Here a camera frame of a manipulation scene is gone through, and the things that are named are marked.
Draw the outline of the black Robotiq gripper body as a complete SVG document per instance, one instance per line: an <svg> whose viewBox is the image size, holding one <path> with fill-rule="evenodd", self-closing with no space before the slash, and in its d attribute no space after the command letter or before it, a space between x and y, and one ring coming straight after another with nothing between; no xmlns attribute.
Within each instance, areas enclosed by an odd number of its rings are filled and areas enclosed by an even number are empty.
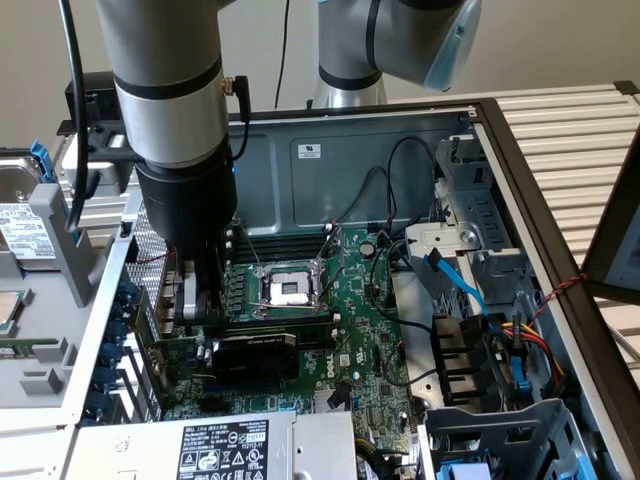
<svg viewBox="0 0 640 480"><path fill-rule="evenodd" d="M237 207L230 147L221 144L198 164L186 168L136 165L149 222L177 255L183 274L195 268L198 287L214 296L223 290L223 230Z"/></svg>

